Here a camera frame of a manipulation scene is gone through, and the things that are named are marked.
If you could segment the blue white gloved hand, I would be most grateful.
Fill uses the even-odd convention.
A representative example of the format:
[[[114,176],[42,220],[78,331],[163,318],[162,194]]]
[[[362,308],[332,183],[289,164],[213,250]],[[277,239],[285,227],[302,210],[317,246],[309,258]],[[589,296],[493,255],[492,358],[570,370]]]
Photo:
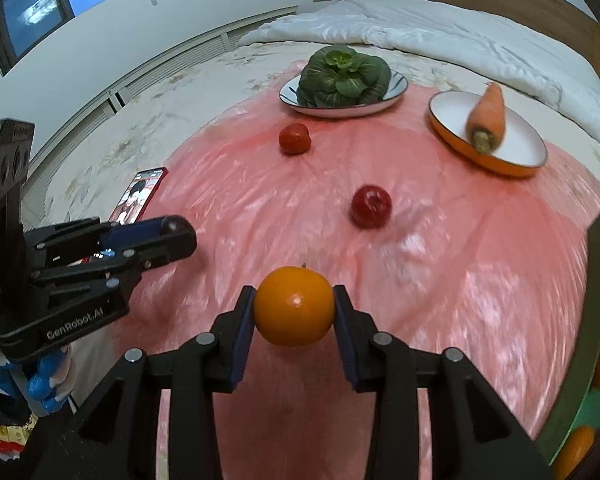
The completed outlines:
[[[10,362],[0,350],[0,394],[32,403],[32,412],[38,416],[59,411],[76,383],[72,349],[68,344],[39,358],[30,378],[25,378],[22,366]]]

